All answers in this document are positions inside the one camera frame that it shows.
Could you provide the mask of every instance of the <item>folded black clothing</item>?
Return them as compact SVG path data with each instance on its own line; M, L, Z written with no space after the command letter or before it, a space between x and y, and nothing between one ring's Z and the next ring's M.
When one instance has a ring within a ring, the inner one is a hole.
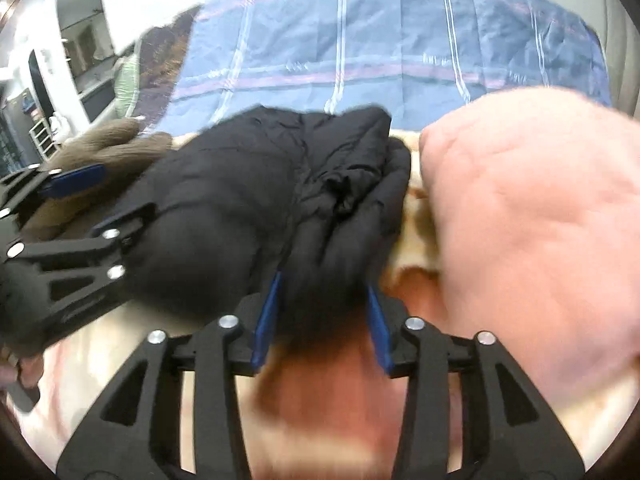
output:
M282 272L277 335L330 333L364 304L401 226L411 158L377 107L256 107L156 162L115 207L154 202L126 257L132 297L208 322Z

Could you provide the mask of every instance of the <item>black fabric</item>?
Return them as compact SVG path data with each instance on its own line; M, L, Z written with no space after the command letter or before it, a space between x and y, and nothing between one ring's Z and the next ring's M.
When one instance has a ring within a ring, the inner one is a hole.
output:
M116 206L158 206L126 259L133 298L207 322L281 269L280 337L330 331L363 305L399 233L411 158L389 126L376 107L257 107L157 162Z

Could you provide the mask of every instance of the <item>brown knit glove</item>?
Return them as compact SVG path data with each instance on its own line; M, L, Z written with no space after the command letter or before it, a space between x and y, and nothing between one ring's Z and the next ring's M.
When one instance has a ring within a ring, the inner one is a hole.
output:
M51 240L70 222L95 205L119 196L156 160L172 148L172 136L156 133L137 137L140 123L136 119L117 119L89 130L66 144L41 171L77 170L103 164L107 177L103 183L64 198L48 199L24 225L25 240Z

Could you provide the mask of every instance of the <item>silver screw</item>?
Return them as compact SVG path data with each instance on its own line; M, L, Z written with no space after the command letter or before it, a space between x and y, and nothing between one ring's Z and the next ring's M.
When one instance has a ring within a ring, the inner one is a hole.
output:
M117 280L124 276L125 268L124 265L116 265L111 267L111 269L107 270L107 276L110 280Z
M106 238L107 240L111 240L112 238L117 238L120 235L120 231L118 229L107 229L102 233L102 238Z
M9 247L9 250L6 252L6 255L9 258L15 258L18 254L20 254L24 250L24 244L22 242L18 242L15 245Z
M410 317L404 322L404 326L409 330L422 330L424 328L425 322L420 317Z
M146 340L149 341L152 345L160 344L165 339L166 333L162 330L154 330L153 332L150 332L148 336L146 336Z
M478 334L478 342L481 345L491 346L496 341L498 341L497 337L491 332L487 332L486 330Z
M222 328L234 328L238 325L239 322L240 320L233 314L227 314L226 316L222 316L218 320L218 324Z

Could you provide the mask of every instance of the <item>pink fabric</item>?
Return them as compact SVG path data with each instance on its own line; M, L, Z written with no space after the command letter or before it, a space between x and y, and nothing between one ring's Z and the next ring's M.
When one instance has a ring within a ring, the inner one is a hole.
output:
M492 330L548 400L640 349L640 126L560 89L487 95L422 132L446 330Z

